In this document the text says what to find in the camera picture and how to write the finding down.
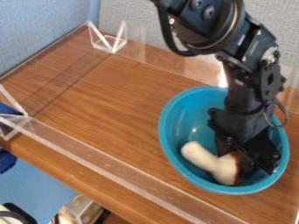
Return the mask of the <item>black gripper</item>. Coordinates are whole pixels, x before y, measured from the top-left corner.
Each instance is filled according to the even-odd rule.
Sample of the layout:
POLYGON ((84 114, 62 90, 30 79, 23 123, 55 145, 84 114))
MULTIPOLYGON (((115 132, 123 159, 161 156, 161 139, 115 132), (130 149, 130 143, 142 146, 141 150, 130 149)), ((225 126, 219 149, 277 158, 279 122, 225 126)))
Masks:
POLYGON ((282 159, 273 140, 270 125, 261 113, 242 115, 233 111, 211 108, 209 125, 215 131, 218 156, 238 152, 235 184, 249 179, 254 170, 274 174, 282 159))

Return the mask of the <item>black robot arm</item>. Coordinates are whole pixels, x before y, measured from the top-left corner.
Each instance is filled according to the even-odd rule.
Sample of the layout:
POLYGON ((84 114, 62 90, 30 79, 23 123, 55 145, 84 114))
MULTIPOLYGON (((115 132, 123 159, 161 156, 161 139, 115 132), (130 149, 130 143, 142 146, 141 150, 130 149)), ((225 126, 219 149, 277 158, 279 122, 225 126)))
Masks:
POLYGON ((229 81, 225 108, 210 109, 218 154, 199 143, 182 155, 225 186, 234 186, 262 169, 277 172, 281 153, 270 140, 277 95, 285 91, 277 37, 246 12, 243 0, 150 0, 158 10, 163 39, 174 53, 213 54, 229 81))

